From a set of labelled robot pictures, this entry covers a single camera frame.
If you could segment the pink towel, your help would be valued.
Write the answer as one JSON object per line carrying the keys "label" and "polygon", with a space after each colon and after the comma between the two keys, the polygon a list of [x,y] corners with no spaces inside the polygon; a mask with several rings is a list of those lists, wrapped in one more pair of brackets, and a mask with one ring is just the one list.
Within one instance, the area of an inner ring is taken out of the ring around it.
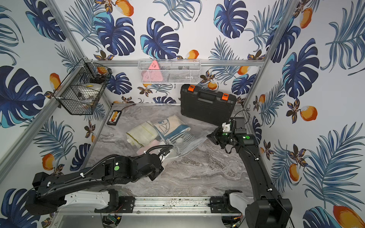
{"label": "pink towel", "polygon": [[158,140],[153,140],[147,146],[143,146],[143,147],[139,148],[138,151],[137,151],[137,155],[142,155],[148,149],[152,148],[153,146],[158,146],[159,144],[160,144],[160,142]]}

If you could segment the cream striped towel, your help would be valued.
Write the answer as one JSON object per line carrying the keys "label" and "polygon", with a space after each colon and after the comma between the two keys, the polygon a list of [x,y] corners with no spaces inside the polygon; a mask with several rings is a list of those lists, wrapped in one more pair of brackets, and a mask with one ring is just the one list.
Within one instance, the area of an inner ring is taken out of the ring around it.
{"label": "cream striped towel", "polygon": [[150,121],[138,125],[125,134],[127,141],[137,148],[147,146],[158,136],[158,132]]}

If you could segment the blue white patterned towel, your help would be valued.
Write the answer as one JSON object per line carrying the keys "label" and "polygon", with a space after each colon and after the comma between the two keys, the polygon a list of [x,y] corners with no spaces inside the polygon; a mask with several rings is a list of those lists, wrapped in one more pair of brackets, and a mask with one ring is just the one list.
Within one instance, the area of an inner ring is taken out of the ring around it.
{"label": "blue white patterned towel", "polygon": [[185,124],[176,115],[170,116],[157,123],[154,123],[153,126],[159,133],[160,138],[165,142],[167,142],[167,139],[178,133],[189,132],[191,130],[191,127]]}

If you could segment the clear plastic vacuum bag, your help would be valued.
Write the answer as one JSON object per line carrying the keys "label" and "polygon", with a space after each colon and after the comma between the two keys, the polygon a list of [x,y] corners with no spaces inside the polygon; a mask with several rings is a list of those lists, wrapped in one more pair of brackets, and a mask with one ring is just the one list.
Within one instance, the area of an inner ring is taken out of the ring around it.
{"label": "clear plastic vacuum bag", "polygon": [[188,155],[206,141],[214,125],[183,116],[180,109],[138,109],[124,114],[118,124],[123,140],[133,156],[143,155],[158,145],[172,145],[167,155],[161,155],[163,163],[170,163]]}

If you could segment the black white striped towel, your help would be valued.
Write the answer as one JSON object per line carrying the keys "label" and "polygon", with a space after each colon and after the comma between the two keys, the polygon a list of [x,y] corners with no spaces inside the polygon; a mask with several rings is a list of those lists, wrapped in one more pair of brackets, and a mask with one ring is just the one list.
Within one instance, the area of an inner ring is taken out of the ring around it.
{"label": "black white striped towel", "polygon": [[174,146],[179,154],[186,154],[192,151],[195,147],[196,137],[190,132],[178,133],[169,139],[167,142]]}

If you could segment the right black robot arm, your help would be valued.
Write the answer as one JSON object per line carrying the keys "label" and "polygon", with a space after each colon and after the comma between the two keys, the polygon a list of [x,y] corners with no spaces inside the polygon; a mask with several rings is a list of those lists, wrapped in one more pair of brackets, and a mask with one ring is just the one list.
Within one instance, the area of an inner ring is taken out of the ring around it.
{"label": "right black robot arm", "polygon": [[241,158],[252,186],[253,197],[239,190],[226,190],[221,197],[211,197],[212,213],[241,213],[249,228],[285,228],[290,222],[292,204],[281,196],[271,180],[259,143],[249,134],[243,117],[232,117],[207,138],[223,150],[228,145]]}

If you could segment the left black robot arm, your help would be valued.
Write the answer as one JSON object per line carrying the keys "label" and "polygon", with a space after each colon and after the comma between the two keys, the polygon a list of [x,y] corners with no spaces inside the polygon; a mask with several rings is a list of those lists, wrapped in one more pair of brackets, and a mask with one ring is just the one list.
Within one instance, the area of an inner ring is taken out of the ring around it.
{"label": "left black robot arm", "polygon": [[34,190],[27,194],[25,209],[31,215],[56,212],[66,204],[66,195],[104,185],[128,184],[144,177],[156,179],[163,171],[161,159],[156,154],[137,157],[108,155],[92,167],[67,175],[52,176],[45,172],[34,176]]}

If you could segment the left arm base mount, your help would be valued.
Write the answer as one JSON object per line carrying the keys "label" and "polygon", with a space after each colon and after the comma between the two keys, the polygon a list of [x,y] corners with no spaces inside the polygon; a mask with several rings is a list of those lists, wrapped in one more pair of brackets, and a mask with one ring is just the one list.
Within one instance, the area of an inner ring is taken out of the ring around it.
{"label": "left arm base mount", "polygon": [[118,191],[110,189],[109,203],[102,209],[95,209],[94,213],[132,213],[135,206],[135,197],[119,196]]}

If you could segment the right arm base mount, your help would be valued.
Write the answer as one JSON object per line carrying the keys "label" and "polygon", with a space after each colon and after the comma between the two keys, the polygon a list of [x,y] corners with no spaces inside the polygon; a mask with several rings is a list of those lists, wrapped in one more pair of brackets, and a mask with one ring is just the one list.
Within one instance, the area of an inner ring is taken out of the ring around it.
{"label": "right arm base mount", "polygon": [[211,213],[241,213],[244,214],[247,206],[253,199],[246,196],[240,190],[226,190],[223,196],[211,197],[208,207]]}

